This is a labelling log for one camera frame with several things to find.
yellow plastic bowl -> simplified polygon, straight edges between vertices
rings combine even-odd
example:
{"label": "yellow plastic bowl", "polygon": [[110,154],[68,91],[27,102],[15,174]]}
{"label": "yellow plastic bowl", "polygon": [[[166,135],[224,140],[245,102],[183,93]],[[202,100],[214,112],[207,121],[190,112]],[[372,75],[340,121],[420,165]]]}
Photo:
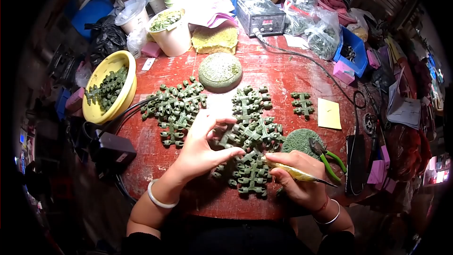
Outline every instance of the yellow plastic bowl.
{"label": "yellow plastic bowl", "polygon": [[104,115],[101,115],[101,108],[98,103],[94,105],[92,102],[91,105],[88,105],[87,97],[83,96],[82,110],[83,116],[87,121],[104,124],[117,117],[132,103],[137,89],[137,76],[135,75],[135,59],[128,51],[117,51],[106,57],[94,70],[88,81],[87,88],[93,87],[93,85],[99,86],[105,76],[109,75],[110,71],[116,72],[123,65],[129,68],[126,81],[118,98]]}

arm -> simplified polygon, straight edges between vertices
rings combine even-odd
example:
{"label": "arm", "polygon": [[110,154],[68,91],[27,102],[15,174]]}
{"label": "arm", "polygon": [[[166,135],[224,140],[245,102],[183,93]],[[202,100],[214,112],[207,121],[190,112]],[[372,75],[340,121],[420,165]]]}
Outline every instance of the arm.
{"label": "arm", "polygon": [[[233,147],[213,151],[207,141],[212,139],[213,129],[223,123],[236,123],[233,116],[213,116],[207,110],[201,110],[193,122],[184,147],[176,161],[151,187],[153,196],[163,204],[178,201],[184,185],[191,179],[200,176],[231,157],[244,155],[245,151]],[[127,223],[126,235],[134,232],[152,234],[160,238],[158,230],[171,209],[164,209],[154,204],[145,192],[135,204]]]}
{"label": "arm", "polygon": [[[324,179],[324,164],[307,154],[299,151],[290,153],[267,153],[266,157],[274,162],[280,162],[291,167],[296,167],[303,172]],[[294,179],[281,168],[274,168],[270,174],[277,178],[287,195],[297,204],[309,210],[313,218],[320,223],[326,223],[334,219],[338,214],[338,205],[326,194],[325,184],[314,182],[295,182]],[[348,212],[340,206],[338,218],[328,225],[319,225],[322,232],[329,234],[338,231],[349,231],[354,234],[354,224]]]}

yellow sponge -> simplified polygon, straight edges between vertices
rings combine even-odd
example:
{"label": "yellow sponge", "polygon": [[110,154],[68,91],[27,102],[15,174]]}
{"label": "yellow sponge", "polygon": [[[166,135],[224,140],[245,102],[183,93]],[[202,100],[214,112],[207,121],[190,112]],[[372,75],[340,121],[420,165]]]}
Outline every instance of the yellow sponge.
{"label": "yellow sponge", "polygon": [[198,53],[226,52],[236,54],[237,29],[232,26],[208,28],[200,26],[192,35],[193,47]]}

black sleeve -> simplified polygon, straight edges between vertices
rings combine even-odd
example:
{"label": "black sleeve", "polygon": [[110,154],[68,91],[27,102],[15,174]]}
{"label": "black sleeve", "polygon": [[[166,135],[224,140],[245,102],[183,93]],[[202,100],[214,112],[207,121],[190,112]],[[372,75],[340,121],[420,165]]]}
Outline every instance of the black sleeve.
{"label": "black sleeve", "polygon": [[162,241],[149,233],[134,232],[122,242],[122,255],[161,254]]}
{"label": "black sleeve", "polygon": [[332,255],[339,248],[343,254],[355,254],[354,235],[349,231],[340,231],[327,235],[318,249],[318,255]]}

green-handled pliers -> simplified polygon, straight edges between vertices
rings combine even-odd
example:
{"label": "green-handled pliers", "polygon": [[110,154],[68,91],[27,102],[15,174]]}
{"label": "green-handled pliers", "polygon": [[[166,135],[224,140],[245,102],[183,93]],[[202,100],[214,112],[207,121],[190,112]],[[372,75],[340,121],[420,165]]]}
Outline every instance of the green-handled pliers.
{"label": "green-handled pliers", "polygon": [[324,155],[331,156],[333,159],[335,159],[338,163],[338,165],[341,167],[344,173],[346,173],[346,167],[344,166],[343,162],[341,159],[335,155],[332,152],[329,152],[328,150],[324,149],[321,144],[316,141],[313,138],[309,138],[309,144],[311,150],[318,155],[321,160],[324,162],[324,165],[326,166],[327,172],[336,180],[336,181],[341,181],[341,179],[338,178],[338,176],[335,175],[335,173],[332,171],[332,168],[330,167],[330,164],[327,162],[327,159]]}

